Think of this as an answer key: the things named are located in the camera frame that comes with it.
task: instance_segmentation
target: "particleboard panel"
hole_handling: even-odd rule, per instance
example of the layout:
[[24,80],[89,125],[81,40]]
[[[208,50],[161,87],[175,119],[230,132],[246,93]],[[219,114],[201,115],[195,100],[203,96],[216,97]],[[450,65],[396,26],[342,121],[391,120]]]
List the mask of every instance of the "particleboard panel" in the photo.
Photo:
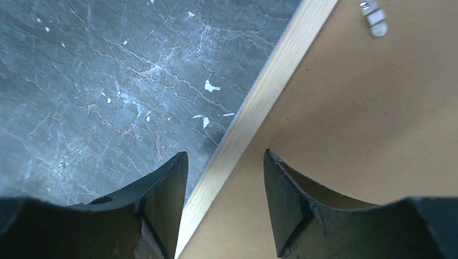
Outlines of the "particleboard panel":
[[458,195],[458,2],[378,0],[370,36],[340,1],[213,202],[182,258],[275,258],[262,174],[271,148],[333,190],[372,203]]

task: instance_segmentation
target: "pine wood edge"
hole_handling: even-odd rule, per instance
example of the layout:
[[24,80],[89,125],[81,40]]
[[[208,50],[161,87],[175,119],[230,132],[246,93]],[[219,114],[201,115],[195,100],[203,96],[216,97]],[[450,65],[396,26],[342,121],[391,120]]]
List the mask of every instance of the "pine wood edge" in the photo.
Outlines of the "pine wood edge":
[[302,0],[212,155],[181,217],[178,258],[338,0]]

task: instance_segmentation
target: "gray marble floor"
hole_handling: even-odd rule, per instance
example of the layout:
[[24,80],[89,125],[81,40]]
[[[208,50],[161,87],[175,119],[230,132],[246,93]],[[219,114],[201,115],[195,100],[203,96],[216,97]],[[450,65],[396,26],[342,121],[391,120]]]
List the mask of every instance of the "gray marble floor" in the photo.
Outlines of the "gray marble floor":
[[188,198],[299,2],[0,1],[0,195],[89,202],[187,151]]

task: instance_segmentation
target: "black plastic part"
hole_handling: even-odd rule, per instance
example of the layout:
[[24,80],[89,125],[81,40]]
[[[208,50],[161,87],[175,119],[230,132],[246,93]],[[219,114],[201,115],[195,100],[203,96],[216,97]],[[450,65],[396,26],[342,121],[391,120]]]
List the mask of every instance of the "black plastic part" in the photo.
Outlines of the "black plastic part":
[[141,220],[174,258],[188,171],[185,152],[88,205],[0,199],[0,258],[133,258]]
[[458,258],[457,198],[373,205],[318,184],[269,149],[264,176],[278,257],[300,247],[307,259]]

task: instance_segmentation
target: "metal bracket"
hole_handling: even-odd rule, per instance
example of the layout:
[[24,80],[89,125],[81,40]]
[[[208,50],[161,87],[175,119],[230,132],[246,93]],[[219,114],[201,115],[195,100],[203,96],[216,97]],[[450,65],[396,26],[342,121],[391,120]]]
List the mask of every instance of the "metal bracket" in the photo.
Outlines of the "metal bracket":
[[361,0],[360,8],[374,37],[382,37],[388,32],[385,11],[379,8],[376,0]]

